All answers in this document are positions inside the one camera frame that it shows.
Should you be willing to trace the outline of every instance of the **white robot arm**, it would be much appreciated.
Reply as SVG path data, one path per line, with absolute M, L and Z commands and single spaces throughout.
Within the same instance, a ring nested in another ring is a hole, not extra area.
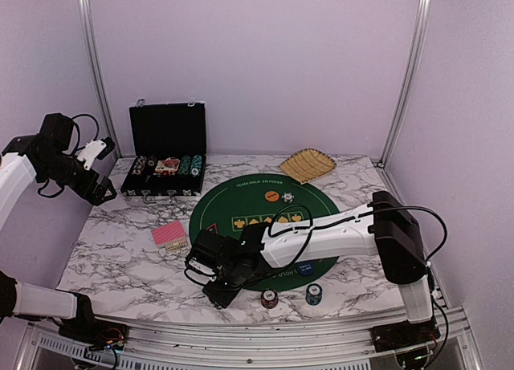
M 210 276 L 203 293 L 215 306 L 228 307 L 241 289 L 296 262 L 375 254 L 380 256 L 385 277 L 398 285 L 407 314 L 405 322 L 372 328 L 372 336 L 385 337 L 381 341 L 387 342 L 374 341 L 377 351 L 439 336 L 430 294 L 433 281 L 419 224 L 386 191 L 374 193 L 368 205 L 344 213 L 297 223 L 275 223 L 274 219 L 271 224 L 246 226 L 239 240 L 202 230 L 186 257 L 185 273 L 188 278 L 188 270 Z
M 87 143 L 78 156 L 64 154 L 69 146 L 72 119 L 47 115 L 40 133 L 14 138 L 0 157 L 0 230 L 14 205 L 33 182 L 56 181 L 69 186 L 83 199 L 99 205 L 116 196 L 111 181 L 91 169 L 96 158 L 107 156 L 114 147 L 110 138 Z M 0 322 L 18 316 L 54 317 L 63 321 L 61 335 L 98 344 L 99 332 L 112 324 L 95 319 L 91 301 L 85 295 L 33 286 L 0 271 Z M 116 323 L 116 328 L 126 326 Z
M 378 254 L 374 234 L 369 232 L 370 227 L 373 227 L 373 216 L 362 217 L 361 215 L 365 213 L 369 213 L 369 207 L 361 205 L 344 213 L 314 219 L 312 228 L 317 230 L 312 234 L 310 243 L 298 261 L 333 256 Z M 353 220 L 323 229 L 324 226 L 346 218 L 353 218 Z M 306 220 L 294 224 L 293 228 L 297 230 L 280 234 L 281 231 L 290 227 L 291 225 L 287 223 L 275 223 L 271 228 L 271 234 L 279 234 L 279 236 L 270 238 L 267 232 L 264 233 L 262 240 L 264 248 L 261 254 L 272 268 L 285 267 L 291 262 L 311 229 L 309 221 Z M 405 304 L 409 322 L 426 322 L 432 318 L 427 274 L 413 283 L 398 284 L 398 289 Z

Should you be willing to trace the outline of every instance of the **marble surface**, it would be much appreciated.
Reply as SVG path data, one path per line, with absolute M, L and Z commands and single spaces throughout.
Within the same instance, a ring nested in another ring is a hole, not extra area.
M 208 156 L 203 193 L 250 173 L 281 173 L 285 157 Z M 384 189 L 368 157 L 336 157 L 337 169 L 313 182 L 341 210 L 370 200 Z M 121 159 L 112 182 L 121 187 L 133 159 Z M 93 208 L 63 273 L 59 289 L 89 295 L 98 315 L 179 323 L 275 323 L 355 315 L 402 307 L 378 256 L 341 257 L 322 278 L 323 300 L 309 306 L 305 287 L 281 292 L 276 308 L 261 306 L 259 292 L 243 290 L 224 310 L 215 309 L 200 286 L 184 274 L 184 257 L 158 249 L 150 231 L 180 220 L 186 232 L 200 197 L 175 197 L 173 203 L 147 205 L 140 197 L 118 195 Z

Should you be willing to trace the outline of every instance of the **lavender backdrop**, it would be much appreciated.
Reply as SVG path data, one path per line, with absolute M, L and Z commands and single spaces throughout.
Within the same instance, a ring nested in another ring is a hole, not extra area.
M 46 113 L 97 115 L 77 0 L 0 0 L 0 53 L 0 150 L 36 133 Z M 81 127 L 83 139 L 93 136 L 91 123 Z M 112 159 L 101 168 L 111 166 Z M 69 190 L 50 200 L 29 187 L 0 232 L 0 270 L 57 285 L 89 210 Z M 24 326 L 13 319 L 0 325 L 1 368 L 12 368 Z
M 406 202 L 448 223 L 434 263 L 451 303 L 465 306 L 486 369 L 514 358 L 513 20 L 514 0 L 433 0 L 390 164 Z M 434 248 L 439 230 L 424 234 Z
M 205 100 L 210 152 L 378 157 L 418 0 L 91 0 L 118 139 L 128 108 Z

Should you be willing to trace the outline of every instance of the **green poker mat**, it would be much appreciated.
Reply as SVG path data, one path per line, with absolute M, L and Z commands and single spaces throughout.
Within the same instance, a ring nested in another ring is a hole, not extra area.
M 194 242 L 198 232 L 203 229 L 239 240 L 245 225 L 269 222 L 275 213 L 287 205 L 282 199 L 276 202 L 267 201 L 264 195 L 269 191 L 278 192 L 280 196 L 283 193 L 292 193 L 295 197 L 293 203 L 306 205 L 315 218 L 339 213 L 332 200 L 313 185 L 301 185 L 289 176 L 257 173 L 230 179 L 210 190 L 196 205 L 191 215 L 190 240 Z M 304 219 L 308 219 L 304 209 L 292 208 L 279 220 L 293 223 Z M 296 265 L 293 265 L 274 278 L 248 287 L 248 290 L 264 291 L 272 288 L 276 291 L 286 291 L 305 286 L 323 276 L 336 261 L 337 258 L 312 261 L 314 273 L 309 276 L 299 274 Z

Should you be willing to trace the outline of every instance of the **woven basket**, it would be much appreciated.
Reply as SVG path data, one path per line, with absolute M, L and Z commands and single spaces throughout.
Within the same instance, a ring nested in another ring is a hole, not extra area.
M 306 148 L 293 153 L 280 165 L 280 169 L 300 184 L 305 184 L 331 173 L 336 166 L 336 161 L 329 155 L 314 148 Z

